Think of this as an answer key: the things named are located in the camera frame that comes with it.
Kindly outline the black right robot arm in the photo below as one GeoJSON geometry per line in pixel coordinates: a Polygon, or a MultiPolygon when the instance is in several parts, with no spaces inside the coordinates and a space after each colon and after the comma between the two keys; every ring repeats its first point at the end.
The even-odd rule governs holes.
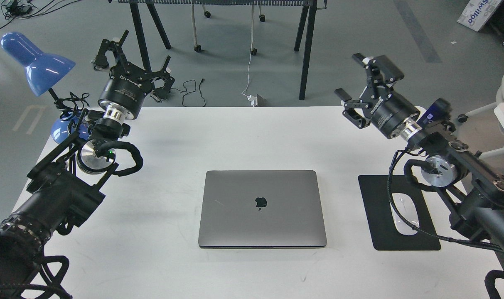
{"type": "Polygon", "coordinates": [[[504,254],[504,175],[472,153],[468,145],[453,134],[451,104],[438,98],[421,113],[410,101],[396,92],[394,85],[404,73],[385,55],[352,58],[365,69],[366,87],[358,99],[345,90],[334,93],[341,99],[343,116],[359,129],[374,125],[386,138],[398,136],[406,147],[396,151],[387,175],[386,194],[396,214],[392,198],[392,174],[404,154],[425,152],[424,160],[408,159],[403,172],[413,187],[439,195],[450,215],[450,227],[463,240],[436,233],[426,235],[468,247],[504,254]]]}

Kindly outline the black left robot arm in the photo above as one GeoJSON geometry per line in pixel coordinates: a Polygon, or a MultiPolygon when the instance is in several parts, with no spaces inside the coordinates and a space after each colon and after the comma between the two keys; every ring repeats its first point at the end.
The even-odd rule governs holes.
{"type": "Polygon", "coordinates": [[[27,174],[31,197],[0,223],[0,299],[20,299],[29,290],[41,291],[39,299],[71,298],[61,286],[69,261],[47,257],[45,244],[54,232],[65,236],[85,223],[103,202],[100,189],[111,176],[128,176],[143,167],[138,148],[121,141],[130,132],[125,120],[138,117],[150,93],[166,99],[175,80],[167,71],[170,56],[156,72],[127,61],[121,48],[127,35],[118,42],[102,40],[93,61],[94,69],[108,68],[108,51],[116,61],[98,101],[101,111],[64,106],[52,90],[73,61],[41,51],[19,32],[0,40],[2,49],[24,66],[33,93],[51,93],[72,120],[67,137],[27,174]]]}

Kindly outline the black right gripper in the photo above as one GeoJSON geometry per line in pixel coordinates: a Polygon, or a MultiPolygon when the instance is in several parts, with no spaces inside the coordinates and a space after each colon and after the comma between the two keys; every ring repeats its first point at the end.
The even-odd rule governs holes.
{"type": "Polygon", "coordinates": [[[334,91],[342,102],[343,116],[359,129],[373,124],[387,139],[397,137],[405,119],[417,120],[420,115],[420,111],[393,88],[405,75],[385,55],[364,57],[355,53],[352,58],[366,71],[366,87],[359,100],[354,100],[342,88],[334,91]]]}

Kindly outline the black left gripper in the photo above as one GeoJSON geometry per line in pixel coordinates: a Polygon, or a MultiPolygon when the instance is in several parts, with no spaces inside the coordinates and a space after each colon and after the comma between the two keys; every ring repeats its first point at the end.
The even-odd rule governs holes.
{"type": "Polygon", "coordinates": [[[108,69],[109,62],[106,53],[111,52],[118,64],[111,67],[110,79],[98,100],[100,108],[106,109],[109,104],[113,103],[122,106],[128,112],[139,112],[149,91],[155,102],[162,102],[167,100],[175,82],[174,77],[167,70],[171,60],[169,55],[166,56],[161,69],[155,72],[147,73],[146,70],[138,66],[126,64],[127,59],[122,45],[128,34],[129,31],[125,30],[118,42],[103,39],[98,53],[92,61],[94,69],[108,69]]]}

